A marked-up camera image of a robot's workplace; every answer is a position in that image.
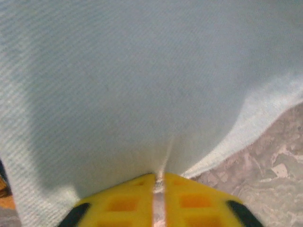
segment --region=square hole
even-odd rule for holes
[[[132,223],[128,221],[113,221],[113,222],[104,222],[99,223],[98,227],[131,227]]]
[[[201,208],[211,207],[210,200],[201,194],[184,194],[180,196],[180,207]]]
[[[135,211],[138,202],[137,197],[116,197],[110,201],[106,211]]]
[[[187,227],[222,227],[222,222],[219,217],[211,216],[198,216],[198,217],[188,217],[185,219]]]

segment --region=yellow plastic object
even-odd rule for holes
[[[242,227],[226,201],[237,197],[174,174],[165,174],[167,227]]]
[[[152,227],[156,177],[144,175],[81,200],[58,227]],[[263,227],[237,197],[164,175],[166,227]]]
[[[77,226],[151,227],[154,186],[155,175],[148,174],[81,200],[76,207],[91,207]]]

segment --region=light blue fabric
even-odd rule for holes
[[[23,225],[164,167],[194,176],[255,140],[303,100],[302,8],[1,1],[0,155]]]

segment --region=orange surface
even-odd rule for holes
[[[0,207],[15,209],[12,195],[8,195],[5,182],[0,178]]]

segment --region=floor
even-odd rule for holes
[[[255,143],[194,180],[237,195],[267,227],[303,227],[302,170],[303,104],[283,114]],[[19,227],[13,198],[1,198],[0,206],[0,227]]]

